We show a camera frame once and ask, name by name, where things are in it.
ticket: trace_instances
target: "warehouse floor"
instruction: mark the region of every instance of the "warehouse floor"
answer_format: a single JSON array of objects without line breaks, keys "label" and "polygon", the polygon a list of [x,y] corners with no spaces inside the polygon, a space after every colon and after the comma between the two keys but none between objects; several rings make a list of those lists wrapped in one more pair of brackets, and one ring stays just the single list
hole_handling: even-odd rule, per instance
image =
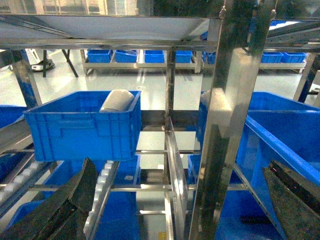
[{"label": "warehouse floor", "polygon": [[[50,58],[55,68],[42,77],[42,72],[34,74],[38,90],[43,103],[62,97],[75,91],[97,91],[126,89],[139,90],[141,94],[141,108],[143,110],[164,110],[166,95],[166,71],[158,70],[95,70],[91,75],[85,76],[79,50],[72,50],[70,59],[74,64],[79,78],[75,78],[61,51],[54,52]],[[301,74],[289,70],[261,71],[257,77],[255,91],[275,93],[292,99],[298,86]],[[174,109],[197,110],[199,107],[202,75],[192,71],[177,71],[175,77]],[[25,106],[15,75],[9,69],[0,72],[0,105]],[[313,104],[316,96],[308,96],[306,103]],[[194,132],[177,132],[176,138],[179,149],[191,150],[194,148]],[[163,132],[142,132],[138,144],[139,150],[164,149]],[[182,156],[184,168],[188,167],[186,156]],[[141,168],[163,168],[162,155],[142,155]],[[162,192],[139,193],[137,195],[139,208],[142,210],[164,210]],[[0,220],[0,231],[10,220],[14,210]],[[159,232],[166,231],[164,215],[144,216],[144,230],[141,239],[157,240]]]}]

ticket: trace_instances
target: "white cylindrical object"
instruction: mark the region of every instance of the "white cylindrical object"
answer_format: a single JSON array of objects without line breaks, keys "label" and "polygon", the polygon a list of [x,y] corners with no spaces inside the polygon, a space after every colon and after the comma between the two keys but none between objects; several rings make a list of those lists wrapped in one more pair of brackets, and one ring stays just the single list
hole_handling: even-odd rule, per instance
[{"label": "white cylindrical object", "polygon": [[125,112],[134,99],[135,96],[127,90],[112,90],[102,104],[100,112]]}]

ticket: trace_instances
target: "crate handle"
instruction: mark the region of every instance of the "crate handle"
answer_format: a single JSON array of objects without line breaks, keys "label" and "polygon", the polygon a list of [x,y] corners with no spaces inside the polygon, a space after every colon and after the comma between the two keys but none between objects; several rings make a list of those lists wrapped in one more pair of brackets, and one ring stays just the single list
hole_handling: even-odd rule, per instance
[{"label": "crate handle", "polygon": [[59,120],[61,129],[94,129],[95,122],[90,120]]}]

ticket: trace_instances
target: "blue crate on shelf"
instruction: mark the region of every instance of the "blue crate on shelf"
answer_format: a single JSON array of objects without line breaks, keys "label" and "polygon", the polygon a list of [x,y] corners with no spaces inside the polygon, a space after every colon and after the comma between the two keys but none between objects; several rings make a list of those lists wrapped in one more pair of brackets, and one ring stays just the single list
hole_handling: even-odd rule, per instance
[{"label": "blue crate on shelf", "polygon": [[281,62],[283,54],[281,52],[264,52],[261,63],[263,64],[278,64]]},{"label": "blue crate on shelf", "polygon": [[136,63],[137,50],[115,50],[114,59],[117,63]]},{"label": "blue crate on shelf", "polygon": [[165,52],[162,50],[145,50],[144,62],[162,64],[165,62]]},{"label": "blue crate on shelf", "polygon": [[262,168],[276,160],[320,186],[319,127],[319,111],[248,113],[237,164],[279,228]]},{"label": "blue crate on shelf", "polygon": [[31,201],[22,204],[14,213],[12,216],[10,222],[6,226],[6,229],[12,227],[14,224],[19,222],[21,219],[23,219],[25,216],[27,216],[29,213],[31,213],[36,207],[38,207],[43,200],[40,201]]},{"label": "blue crate on shelf", "polygon": [[[27,110],[25,106],[0,105],[0,129],[22,119],[25,110]],[[24,153],[17,153],[0,157],[0,181],[11,172],[24,156]]]},{"label": "blue crate on shelf", "polygon": [[[117,196],[121,192],[111,192],[106,203],[100,225],[95,235],[96,240],[139,240],[139,222],[137,212],[132,211],[130,202]],[[22,204],[14,213],[7,229],[32,212],[43,201]]]},{"label": "blue crate on shelf", "polygon": [[111,192],[95,234],[96,240],[139,240],[137,210],[132,211],[129,202]]},{"label": "blue crate on shelf", "polygon": [[111,91],[78,91],[24,112],[35,159],[52,161],[128,161],[141,131],[140,91],[128,111],[99,112]]},{"label": "blue crate on shelf", "polygon": [[90,49],[87,53],[89,63],[110,63],[112,50]]},{"label": "blue crate on shelf", "polygon": [[0,105],[0,129],[21,118],[25,110],[26,106]]},{"label": "blue crate on shelf", "polygon": [[285,24],[287,21],[273,20],[270,26],[277,26],[278,24]]},{"label": "blue crate on shelf", "polygon": [[[310,106],[295,100],[291,100],[270,92],[257,91],[252,94],[249,105],[250,111],[291,111],[291,110],[313,110],[320,111],[320,108]],[[202,146],[205,137],[208,109],[203,102],[200,102],[198,121],[196,124],[196,138]]]},{"label": "blue crate on shelf", "polygon": [[215,64],[216,62],[216,52],[202,52],[202,60],[204,63]]},{"label": "blue crate on shelf", "polygon": [[304,62],[306,57],[307,54],[304,52],[283,52],[281,62],[288,64],[301,64]]},{"label": "blue crate on shelf", "polygon": [[[93,161],[93,163],[98,173],[101,172],[105,166],[105,161]],[[43,184],[64,185],[81,170],[82,165],[83,161],[62,161]],[[122,161],[115,176],[114,184],[135,185],[140,178],[140,172],[140,155],[134,156],[130,161]],[[44,191],[43,194],[45,198],[48,198],[53,194],[53,191]]]},{"label": "blue crate on shelf", "polygon": [[175,62],[177,64],[189,64],[192,62],[192,51],[176,51]]}]

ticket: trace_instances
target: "crate rim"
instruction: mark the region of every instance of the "crate rim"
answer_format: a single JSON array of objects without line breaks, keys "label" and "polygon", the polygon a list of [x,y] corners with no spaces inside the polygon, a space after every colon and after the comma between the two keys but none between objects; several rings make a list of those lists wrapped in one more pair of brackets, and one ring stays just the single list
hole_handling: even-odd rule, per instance
[{"label": "crate rim", "polygon": [[66,98],[66,97],[69,97],[73,94],[78,94],[78,93],[88,93],[88,92],[91,92],[91,93],[97,93],[97,92],[111,92],[112,90],[108,90],[108,91],[74,91],[74,92],[71,92],[67,95],[64,95],[64,96],[61,96],[61,97],[58,97],[56,99],[53,99],[51,101],[48,101],[44,104],[41,104],[39,106],[35,106],[31,109],[28,109],[28,110],[25,110],[23,111],[23,114],[32,114],[32,115],[43,115],[43,114],[46,114],[46,115],[55,115],[57,113],[59,114],[72,114],[72,115],[80,115],[80,114],[126,114],[126,113],[130,113],[134,110],[135,108],[135,105],[137,104],[138,100],[139,100],[139,97],[141,96],[141,93],[142,91],[139,91],[139,90],[128,90],[129,92],[137,92],[136,96],[134,97],[133,101],[131,102],[130,104],[130,107],[127,111],[121,111],[121,112],[99,112],[99,111],[86,111],[86,112],[77,112],[77,111],[66,111],[66,112],[63,112],[63,111],[42,111],[42,112],[34,112],[35,110],[39,109],[39,108],[42,108],[46,105],[49,105],[49,104],[52,104],[54,103],[55,101],[57,100],[60,100],[60,99],[63,99],[63,98]]}]

